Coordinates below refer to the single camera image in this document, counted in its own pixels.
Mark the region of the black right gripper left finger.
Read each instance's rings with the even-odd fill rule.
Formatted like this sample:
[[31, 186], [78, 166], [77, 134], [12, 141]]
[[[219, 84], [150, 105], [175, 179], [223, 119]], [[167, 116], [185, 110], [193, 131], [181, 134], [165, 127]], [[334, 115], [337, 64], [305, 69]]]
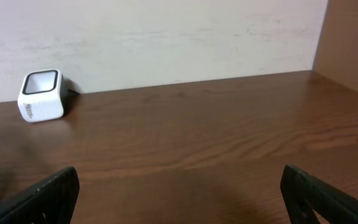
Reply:
[[76, 169], [57, 173], [0, 202], [0, 223], [71, 222], [80, 183]]

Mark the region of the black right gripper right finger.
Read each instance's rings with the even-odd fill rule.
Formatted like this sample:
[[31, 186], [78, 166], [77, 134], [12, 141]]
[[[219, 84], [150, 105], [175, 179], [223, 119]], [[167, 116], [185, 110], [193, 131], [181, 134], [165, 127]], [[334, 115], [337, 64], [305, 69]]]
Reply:
[[329, 223], [358, 224], [358, 199], [296, 166], [285, 166], [280, 190], [292, 224], [319, 223], [317, 213]]

